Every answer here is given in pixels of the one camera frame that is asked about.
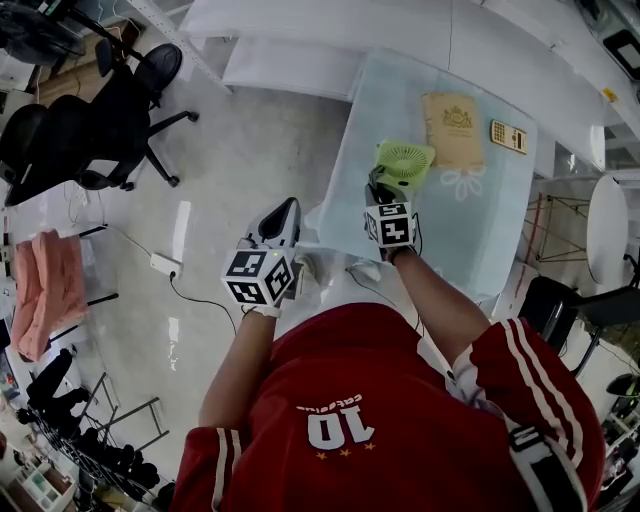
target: white power adapter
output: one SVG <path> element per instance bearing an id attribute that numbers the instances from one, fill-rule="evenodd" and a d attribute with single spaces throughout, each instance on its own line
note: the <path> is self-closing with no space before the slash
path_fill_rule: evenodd
<path id="1" fill-rule="evenodd" d="M 175 272 L 175 279 L 180 277 L 180 274 L 182 273 L 182 263 L 172 260 L 171 258 L 167 258 L 157 252 L 154 252 L 151 255 L 151 268 L 155 268 L 168 276 L 171 276 L 171 273 Z"/>

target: light blue tabletop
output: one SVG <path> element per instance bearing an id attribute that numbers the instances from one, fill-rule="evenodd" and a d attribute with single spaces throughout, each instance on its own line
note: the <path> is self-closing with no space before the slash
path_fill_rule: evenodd
<path id="1" fill-rule="evenodd" d="M 320 245 L 371 260 L 378 248 L 364 231 L 364 186 L 384 139 L 424 144 L 421 97 L 430 91 L 473 96 L 482 118 L 485 171 L 432 168 L 414 199 L 422 257 L 474 300 L 497 295 L 516 252 L 533 177 L 537 127 L 501 99 L 464 80 L 388 50 L 373 50 L 320 209 Z M 527 133 L 528 154 L 493 144 L 492 119 Z"/>

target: green fan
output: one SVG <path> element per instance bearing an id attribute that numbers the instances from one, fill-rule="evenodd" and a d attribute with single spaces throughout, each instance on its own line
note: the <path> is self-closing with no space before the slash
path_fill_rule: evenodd
<path id="1" fill-rule="evenodd" d="M 384 167 L 378 183 L 400 190 L 418 190 L 436 155 L 431 146 L 385 140 L 378 146 L 376 167 Z"/>

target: pink jacket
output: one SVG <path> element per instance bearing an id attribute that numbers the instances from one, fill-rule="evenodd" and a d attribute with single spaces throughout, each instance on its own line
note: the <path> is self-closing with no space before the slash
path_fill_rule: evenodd
<path id="1" fill-rule="evenodd" d="M 80 238 L 38 233 L 16 246 L 18 300 L 11 346 L 32 361 L 45 351 L 49 335 L 87 312 Z"/>

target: red jersey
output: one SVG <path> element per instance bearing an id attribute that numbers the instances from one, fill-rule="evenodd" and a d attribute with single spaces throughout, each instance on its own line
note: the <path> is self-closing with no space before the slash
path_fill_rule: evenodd
<path id="1" fill-rule="evenodd" d="M 604 440 L 588 398 L 519 320 L 489 328 L 455 362 L 455 383 L 417 353 L 392 309 L 350 304 L 274 344 L 241 431 L 187 436 L 172 512 L 535 510 L 503 419 L 566 450 L 595 503 Z"/>

